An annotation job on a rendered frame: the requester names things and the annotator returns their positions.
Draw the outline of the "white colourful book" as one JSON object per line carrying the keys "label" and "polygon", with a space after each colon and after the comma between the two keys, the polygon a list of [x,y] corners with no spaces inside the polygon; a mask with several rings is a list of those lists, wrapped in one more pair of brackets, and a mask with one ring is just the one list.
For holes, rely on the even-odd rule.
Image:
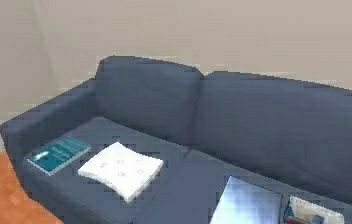
{"label": "white colourful book", "polygon": [[345,224],[341,213],[291,195],[283,213],[285,224]]}

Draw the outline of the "silver blue laptop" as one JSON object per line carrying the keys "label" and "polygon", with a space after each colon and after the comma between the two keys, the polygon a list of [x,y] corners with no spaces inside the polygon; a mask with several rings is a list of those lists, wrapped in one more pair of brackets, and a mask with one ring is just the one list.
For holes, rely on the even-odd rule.
{"label": "silver blue laptop", "polygon": [[279,224],[282,195],[230,176],[209,224]]}

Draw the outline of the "teal book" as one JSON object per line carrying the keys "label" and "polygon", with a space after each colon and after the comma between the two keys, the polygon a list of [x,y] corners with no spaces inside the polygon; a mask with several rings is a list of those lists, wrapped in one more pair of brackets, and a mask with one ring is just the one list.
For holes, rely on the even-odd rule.
{"label": "teal book", "polygon": [[51,176],[88,152],[91,146],[72,136],[64,136],[25,156],[25,159],[43,173]]}

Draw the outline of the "dark blue sofa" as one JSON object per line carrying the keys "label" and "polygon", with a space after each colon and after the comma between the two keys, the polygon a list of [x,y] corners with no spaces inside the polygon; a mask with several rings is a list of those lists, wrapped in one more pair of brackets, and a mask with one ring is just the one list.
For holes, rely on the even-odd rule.
{"label": "dark blue sofa", "polygon": [[[352,224],[352,90],[252,73],[109,56],[84,83],[0,126],[27,195],[63,224],[209,224],[230,176],[341,213]],[[120,142],[164,161],[126,203],[78,174],[25,156],[64,136],[95,155]]]}

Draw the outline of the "white pillow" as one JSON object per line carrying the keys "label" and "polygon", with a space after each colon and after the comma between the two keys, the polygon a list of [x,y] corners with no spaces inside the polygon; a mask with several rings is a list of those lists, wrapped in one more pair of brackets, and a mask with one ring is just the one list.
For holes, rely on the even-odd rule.
{"label": "white pillow", "polygon": [[163,164],[161,159],[115,142],[82,165],[78,174],[106,185],[130,203],[156,177]]}

